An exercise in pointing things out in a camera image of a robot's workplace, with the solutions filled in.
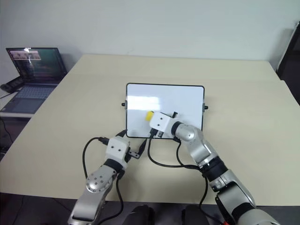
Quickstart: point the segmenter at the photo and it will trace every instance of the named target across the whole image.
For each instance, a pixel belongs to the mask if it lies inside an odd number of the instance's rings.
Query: laptop
[[[67,74],[57,48],[7,48],[24,87],[2,108],[34,114]]]

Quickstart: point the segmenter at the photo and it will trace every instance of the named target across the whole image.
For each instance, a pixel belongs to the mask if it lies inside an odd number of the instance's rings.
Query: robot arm
[[[124,134],[125,131],[111,139],[99,138],[107,145],[105,162],[87,177],[83,195],[77,200],[69,217],[69,225],[97,225],[113,181],[124,175],[131,157],[139,158],[143,153],[146,142],[143,142],[139,152],[135,153],[130,150],[129,141],[123,138]]]
[[[233,225],[279,225],[266,212],[256,209],[254,199],[241,181],[228,169],[200,129],[185,125],[175,118],[155,112],[150,127],[181,140],[203,177],[214,192],[216,203],[227,223]]]

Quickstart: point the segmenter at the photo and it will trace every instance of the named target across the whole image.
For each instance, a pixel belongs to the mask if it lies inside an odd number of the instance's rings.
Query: laptop keyboard
[[[16,98],[46,99],[55,87],[23,87]]]

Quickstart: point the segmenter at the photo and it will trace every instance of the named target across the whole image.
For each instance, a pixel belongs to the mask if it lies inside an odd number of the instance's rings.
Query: laptop screen
[[[25,83],[59,83],[67,74],[57,48],[7,48]]]

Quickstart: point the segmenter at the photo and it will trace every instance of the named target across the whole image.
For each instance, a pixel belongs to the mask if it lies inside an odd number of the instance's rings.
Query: yellow object
[[[152,119],[152,116],[154,115],[154,112],[153,111],[149,111],[147,112],[147,115],[146,115],[146,120],[147,121],[150,121]]]

